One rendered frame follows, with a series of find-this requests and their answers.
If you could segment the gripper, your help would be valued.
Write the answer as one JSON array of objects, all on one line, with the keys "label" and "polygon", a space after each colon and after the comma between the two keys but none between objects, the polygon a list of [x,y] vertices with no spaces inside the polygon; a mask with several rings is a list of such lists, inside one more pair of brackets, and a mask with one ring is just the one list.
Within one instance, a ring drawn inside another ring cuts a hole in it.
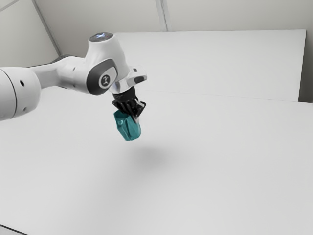
[{"label": "gripper", "polygon": [[112,104],[122,113],[134,116],[134,122],[139,123],[140,119],[138,116],[143,112],[146,103],[137,98],[135,88],[112,95],[114,97]]}]

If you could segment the teal faceted mug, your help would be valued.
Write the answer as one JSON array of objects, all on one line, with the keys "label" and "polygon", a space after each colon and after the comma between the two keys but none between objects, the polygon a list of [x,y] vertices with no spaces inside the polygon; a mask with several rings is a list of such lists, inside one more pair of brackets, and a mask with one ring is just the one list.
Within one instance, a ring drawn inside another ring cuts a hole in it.
[{"label": "teal faceted mug", "polygon": [[140,124],[132,118],[132,116],[117,110],[114,112],[114,119],[116,127],[124,140],[133,141],[140,137],[141,127]]}]

